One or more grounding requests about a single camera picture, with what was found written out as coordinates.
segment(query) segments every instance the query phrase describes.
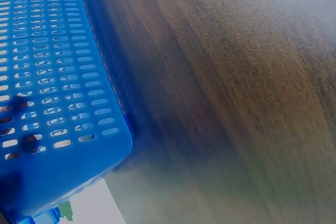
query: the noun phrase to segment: wood grain surface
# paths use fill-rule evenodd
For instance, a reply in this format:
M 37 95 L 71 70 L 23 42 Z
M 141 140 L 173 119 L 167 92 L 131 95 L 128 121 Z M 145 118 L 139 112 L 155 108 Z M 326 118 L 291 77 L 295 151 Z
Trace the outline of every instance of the wood grain surface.
M 127 224 L 336 223 L 336 0 L 85 0 L 134 149 Z

